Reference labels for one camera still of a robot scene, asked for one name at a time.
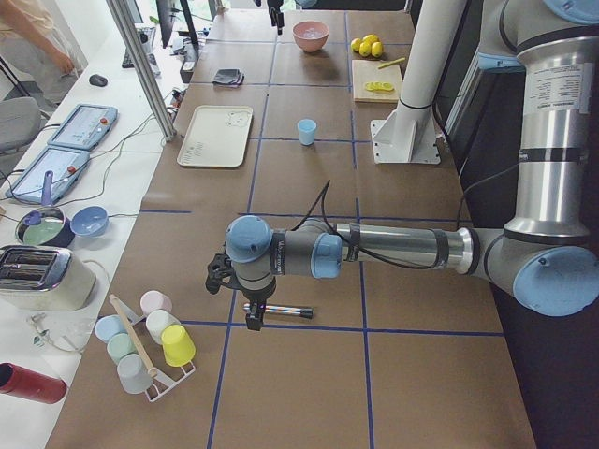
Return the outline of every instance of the computer mouse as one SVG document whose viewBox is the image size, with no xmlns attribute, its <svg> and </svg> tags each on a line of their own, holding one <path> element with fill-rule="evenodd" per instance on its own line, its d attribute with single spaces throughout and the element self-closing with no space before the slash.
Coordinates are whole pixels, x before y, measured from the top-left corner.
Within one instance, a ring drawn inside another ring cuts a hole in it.
<svg viewBox="0 0 599 449">
<path fill-rule="evenodd" d="M 109 81 L 106 78 L 104 78 L 102 75 L 98 75 L 97 73 L 94 73 L 90 77 L 90 84 L 92 84 L 93 86 L 104 87 L 108 83 Z"/>
</svg>

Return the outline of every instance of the light blue cup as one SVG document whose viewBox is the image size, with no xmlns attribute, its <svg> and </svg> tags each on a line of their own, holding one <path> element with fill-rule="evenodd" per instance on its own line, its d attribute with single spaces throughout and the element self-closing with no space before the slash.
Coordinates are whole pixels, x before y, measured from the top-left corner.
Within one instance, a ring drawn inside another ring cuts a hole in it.
<svg viewBox="0 0 599 449">
<path fill-rule="evenodd" d="M 104 341 L 106 344 L 116 334 L 123 334 L 126 330 L 124 329 L 123 322 L 119 315 L 108 315 L 100 318 L 95 323 L 94 333 L 95 335 Z"/>
<path fill-rule="evenodd" d="M 100 206 L 81 209 L 71 220 L 71 231 L 78 236 L 97 237 L 104 234 L 109 225 L 109 215 Z"/>
<path fill-rule="evenodd" d="M 312 119 L 302 119 L 298 122 L 299 143 L 312 145 L 316 137 L 316 122 Z"/>
<path fill-rule="evenodd" d="M 153 383 L 152 377 L 148 374 L 148 370 L 138 354 L 129 354 L 123 357 L 116 367 L 116 372 L 123 390 L 130 395 L 143 393 Z"/>
</svg>

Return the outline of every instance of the light blue joint cap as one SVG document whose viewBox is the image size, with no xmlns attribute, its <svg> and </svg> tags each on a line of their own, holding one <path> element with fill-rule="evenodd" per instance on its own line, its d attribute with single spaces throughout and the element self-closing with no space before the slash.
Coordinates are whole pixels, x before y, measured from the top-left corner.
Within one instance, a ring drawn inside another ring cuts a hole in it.
<svg viewBox="0 0 599 449">
<path fill-rule="evenodd" d="M 523 72 L 524 65 L 516 56 L 502 54 L 488 54 L 478 52 L 478 68 L 491 73 L 517 73 Z"/>
<path fill-rule="evenodd" d="M 581 25 L 599 24 L 597 0 L 543 0 L 557 16 Z"/>
<path fill-rule="evenodd" d="M 563 246 L 542 252 L 522 267 L 514 297 L 548 316 L 581 311 L 599 296 L 599 262 L 589 250 Z"/>
<path fill-rule="evenodd" d="M 233 262 L 253 262 L 270 247 L 272 229 L 254 215 L 234 220 L 226 230 L 226 253 Z"/>
<path fill-rule="evenodd" d="M 312 251 L 312 275 L 317 279 L 336 278 L 341 271 L 341 238 L 322 233 Z"/>
</svg>

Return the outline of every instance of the chair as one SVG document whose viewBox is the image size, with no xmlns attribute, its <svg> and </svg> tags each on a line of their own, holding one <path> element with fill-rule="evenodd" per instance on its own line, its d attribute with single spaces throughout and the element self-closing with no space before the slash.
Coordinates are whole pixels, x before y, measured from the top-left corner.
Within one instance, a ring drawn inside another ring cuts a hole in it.
<svg viewBox="0 0 599 449">
<path fill-rule="evenodd" d="M 0 102 L 0 153 L 31 143 L 40 124 L 41 111 L 34 98 L 24 96 Z"/>
</svg>

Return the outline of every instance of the pan handle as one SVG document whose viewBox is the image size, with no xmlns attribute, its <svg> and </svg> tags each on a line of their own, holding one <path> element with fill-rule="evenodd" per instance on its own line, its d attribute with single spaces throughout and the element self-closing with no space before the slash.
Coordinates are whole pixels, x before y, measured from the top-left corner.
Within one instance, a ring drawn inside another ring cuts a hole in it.
<svg viewBox="0 0 599 449">
<path fill-rule="evenodd" d="M 44 184 L 41 189 L 41 205 L 45 207 L 51 207 L 52 205 L 52 177 L 54 173 L 52 170 L 48 170 L 44 174 Z"/>
</svg>

